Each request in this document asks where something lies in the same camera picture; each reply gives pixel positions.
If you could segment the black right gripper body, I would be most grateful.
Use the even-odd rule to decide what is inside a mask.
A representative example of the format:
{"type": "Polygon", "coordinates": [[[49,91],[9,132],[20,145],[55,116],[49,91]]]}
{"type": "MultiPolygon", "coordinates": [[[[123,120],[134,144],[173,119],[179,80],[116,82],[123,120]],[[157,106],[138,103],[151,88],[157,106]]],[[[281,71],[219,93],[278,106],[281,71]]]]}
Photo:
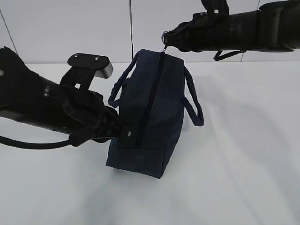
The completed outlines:
{"type": "Polygon", "coordinates": [[[175,29],[164,32],[164,45],[175,47],[184,53],[203,52],[209,46],[205,42],[209,39],[210,26],[207,13],[193,14],[191,21],[182,22],[175,29]]]}

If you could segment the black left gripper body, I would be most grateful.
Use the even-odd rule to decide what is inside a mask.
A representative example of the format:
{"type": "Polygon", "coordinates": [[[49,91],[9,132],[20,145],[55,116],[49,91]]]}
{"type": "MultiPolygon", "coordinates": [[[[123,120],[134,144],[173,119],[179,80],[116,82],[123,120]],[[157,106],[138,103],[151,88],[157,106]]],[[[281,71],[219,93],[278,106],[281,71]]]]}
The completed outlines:
{"type": "Polygon", "coordinates": [[[95,92],[90,95],[96,107],[94,114],[83,109],[68,113],[72,119],[82,123],[80,129],[69,135],[68,140],[72,146],[78,147],[89,140],[104,143],[111,139],[126,140],[133,137],[134,129],[120,119],[115,109],[104,104],[102,95],[95,92]]]}

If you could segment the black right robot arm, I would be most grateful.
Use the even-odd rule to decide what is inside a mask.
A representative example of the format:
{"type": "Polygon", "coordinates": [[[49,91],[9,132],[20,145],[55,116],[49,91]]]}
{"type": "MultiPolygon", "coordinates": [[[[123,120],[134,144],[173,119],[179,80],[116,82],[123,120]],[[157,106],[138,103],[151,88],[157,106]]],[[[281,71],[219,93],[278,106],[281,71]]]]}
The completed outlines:
{"type": "Polygon", "coordinates": [[[275,1],[258,10],[230,14],[225,0],[202,1],[206,12],[162,34],[165,46],[181,52],[286,53],[300,47],[300,2],[275,1]]]}

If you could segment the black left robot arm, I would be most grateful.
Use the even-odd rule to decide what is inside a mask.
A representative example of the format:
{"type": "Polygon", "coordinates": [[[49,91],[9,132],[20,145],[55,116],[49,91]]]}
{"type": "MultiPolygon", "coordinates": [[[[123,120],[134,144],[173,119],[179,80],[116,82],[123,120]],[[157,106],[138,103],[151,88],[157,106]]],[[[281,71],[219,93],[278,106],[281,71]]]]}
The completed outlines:
{"type": "Polygon", "coordinates": [[[1,137],[2,144],[49,150],[132,135],[132,129],[116,110],[104,104],[103,96],[90,90],[95,77],[107,79],[112,75],[109,58],[76,53],[67,62],[69,70],[60,83],[55,83],[30,70],[13,50],[1,48],[1,117],[68,135],[67,140],[55,143],[28,143],[1,137]]]}

